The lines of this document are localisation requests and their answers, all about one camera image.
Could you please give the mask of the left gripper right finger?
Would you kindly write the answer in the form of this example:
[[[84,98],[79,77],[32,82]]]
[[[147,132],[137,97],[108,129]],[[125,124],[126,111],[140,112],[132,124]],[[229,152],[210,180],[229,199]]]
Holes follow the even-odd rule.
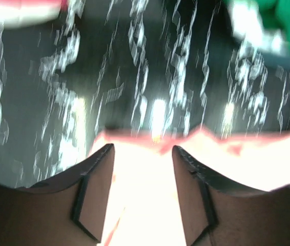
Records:
[[[187,245],[290,245],[290,186],[245,186],[179,146],[172,159]]]

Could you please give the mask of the salmon orange t shirt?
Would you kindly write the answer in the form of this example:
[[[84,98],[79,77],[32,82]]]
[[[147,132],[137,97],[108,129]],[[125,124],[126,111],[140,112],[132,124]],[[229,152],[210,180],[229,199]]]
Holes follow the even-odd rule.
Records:
[[[182,138],[103,131],[93,151],[115,148],[102,245],[187,245],[172,149],[242,185],[271,192],[290,186],[290,132],[219,139],[203,128]]]

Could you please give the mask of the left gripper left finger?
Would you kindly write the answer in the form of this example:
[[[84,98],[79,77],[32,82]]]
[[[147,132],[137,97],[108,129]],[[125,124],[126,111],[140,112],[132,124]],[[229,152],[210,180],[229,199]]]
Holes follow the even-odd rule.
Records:
[[[0,245],[97,245],[111,186],[112,144],[29,188],[0,184]]]

